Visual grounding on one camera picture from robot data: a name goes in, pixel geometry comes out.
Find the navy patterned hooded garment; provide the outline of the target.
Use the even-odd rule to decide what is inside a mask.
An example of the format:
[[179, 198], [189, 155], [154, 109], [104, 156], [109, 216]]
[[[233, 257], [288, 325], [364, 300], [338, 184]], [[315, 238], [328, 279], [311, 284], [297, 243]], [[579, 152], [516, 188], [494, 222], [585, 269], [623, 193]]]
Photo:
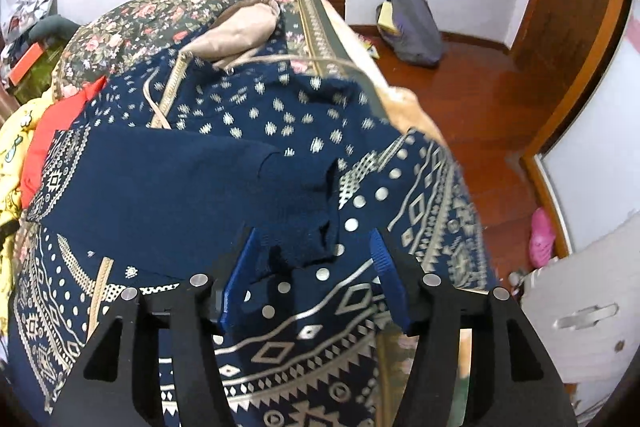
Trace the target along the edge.
[[193, 62], [156, 129], [169, 67], [161, 55], [106, 80], [44, 142], [12, 303], [17, 398], [46, 425], [124, 289], [170, 291], [251, 228], [258, 259], [239, 321], [213, 340], [234, 420], [372, 425], [388, 312], [370, 232], [456, 286], [495, 280], [457, 161], [375, 117], [356, 82], [285, 62], [228, 74]]

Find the dark grey neck pillow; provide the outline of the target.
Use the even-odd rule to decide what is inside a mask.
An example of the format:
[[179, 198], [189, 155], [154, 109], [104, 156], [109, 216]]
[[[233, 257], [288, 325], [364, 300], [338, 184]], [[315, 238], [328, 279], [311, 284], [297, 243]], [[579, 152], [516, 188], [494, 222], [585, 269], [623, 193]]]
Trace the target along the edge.
[[30, 43], [46, 41], [48, 39], [70, 41], [78, 29], [78, 24], [66, 17], [62, 17], [60, 14], [48, 15], [38, 20], [38, 22], [29, 29], [28, 41]]

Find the red folded cloth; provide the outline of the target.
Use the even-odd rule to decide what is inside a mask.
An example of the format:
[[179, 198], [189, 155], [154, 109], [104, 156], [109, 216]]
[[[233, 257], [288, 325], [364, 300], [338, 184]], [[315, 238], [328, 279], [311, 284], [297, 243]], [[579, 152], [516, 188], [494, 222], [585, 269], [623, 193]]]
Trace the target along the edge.
[[105, 83], [107, 83], [106, 76], [102, 76], [92, 83], [86, 83], [75, 94], [53, 103], [44, 111], [23, 162], [20, 189], [21, 203], [24, 209], [29, 206], [39, 190], [44, 161], [55, 133], [70, 129], [73, 121], [85, 106], [102, 91]]

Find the orange box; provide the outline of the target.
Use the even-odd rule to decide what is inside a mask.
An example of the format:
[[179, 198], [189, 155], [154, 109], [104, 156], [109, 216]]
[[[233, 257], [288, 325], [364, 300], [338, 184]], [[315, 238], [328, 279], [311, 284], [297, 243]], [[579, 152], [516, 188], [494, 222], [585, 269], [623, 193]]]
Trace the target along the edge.
[[12, 86], [17, 86], [22, 81], [29, 69], [42, 57], [45, 49], [40, 42], [35, 42], [28, 48], [9, 73]]

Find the yellow cartoon blanket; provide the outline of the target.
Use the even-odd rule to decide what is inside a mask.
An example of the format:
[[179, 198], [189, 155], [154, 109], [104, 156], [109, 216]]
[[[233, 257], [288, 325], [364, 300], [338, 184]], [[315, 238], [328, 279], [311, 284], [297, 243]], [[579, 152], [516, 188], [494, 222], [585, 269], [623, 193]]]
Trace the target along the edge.
[[1, 335], [8, 335], [14, 287], [14, 236], [23, 213], [21, 177], [40, 118], [53, 103], [50, 90], [22, 105], [1, 127]]

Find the brown wooden door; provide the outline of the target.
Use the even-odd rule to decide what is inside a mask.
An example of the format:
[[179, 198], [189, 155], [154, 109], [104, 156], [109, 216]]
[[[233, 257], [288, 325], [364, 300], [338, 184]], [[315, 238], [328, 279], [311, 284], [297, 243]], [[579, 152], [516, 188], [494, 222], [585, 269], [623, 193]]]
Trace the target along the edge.
[[511, 56], [544, 115], [526, 152], [550, 148], [587, 102], [620, 36], [630, 0], [529, 0]]

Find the pink slipper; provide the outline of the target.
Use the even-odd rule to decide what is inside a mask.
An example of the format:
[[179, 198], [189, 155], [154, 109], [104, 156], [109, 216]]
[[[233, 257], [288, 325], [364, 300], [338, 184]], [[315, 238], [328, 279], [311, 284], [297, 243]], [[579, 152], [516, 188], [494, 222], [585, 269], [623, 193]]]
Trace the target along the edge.
[[544, 267], [553, 257], [555, 231], [544, 208], [537, 208], [530, 220], [529, 260], [534, 268]]

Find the silver printed gift bag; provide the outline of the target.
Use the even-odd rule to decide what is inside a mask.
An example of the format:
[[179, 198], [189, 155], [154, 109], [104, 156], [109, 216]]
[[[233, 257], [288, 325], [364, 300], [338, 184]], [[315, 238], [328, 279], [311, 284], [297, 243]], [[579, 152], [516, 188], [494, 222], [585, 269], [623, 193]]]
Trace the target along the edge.
[[58, 0], [16, 0], [1, 17], [5, 43], [11, 43], [29, 31], [35, 23], [56, 13]]

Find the floral bedspread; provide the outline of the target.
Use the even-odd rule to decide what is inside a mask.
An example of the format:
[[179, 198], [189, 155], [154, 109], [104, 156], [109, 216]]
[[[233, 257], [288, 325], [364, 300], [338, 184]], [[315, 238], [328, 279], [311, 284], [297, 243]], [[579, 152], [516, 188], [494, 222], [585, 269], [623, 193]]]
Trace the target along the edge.
[[[243, 0], [130, 0], [76, 31], [52, 72], [53, 98], [61, 100], [101, 76], [130, 67], [193, 31], [207, 28], [225, 9]], [[277, 35], [286, 42], [295, 72], [309, 77], [335, 76], [360, 84], [375, 116], [386, 115], [375, 93], [380, 72], [370, 57], [359, 58], [360, 43], [344, 20], [330, 17], [324, 0], [274, 0], [280, 6]]]

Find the green bag with clutter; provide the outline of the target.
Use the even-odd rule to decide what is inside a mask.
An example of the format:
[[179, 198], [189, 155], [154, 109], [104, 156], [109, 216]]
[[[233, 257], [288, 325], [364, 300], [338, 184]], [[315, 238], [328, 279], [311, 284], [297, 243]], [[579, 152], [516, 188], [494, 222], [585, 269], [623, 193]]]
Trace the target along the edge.
[[17, 86], [12, 86], [9, 80], [9, 94], [14, 96], [21, 105], [33, 98], [39, 98], [51, 86], [54, 66], [60, 59], [65, 46], [62, 41], [41, 44], [46, 48], [42, 57], [29, 69], [22, 81]]

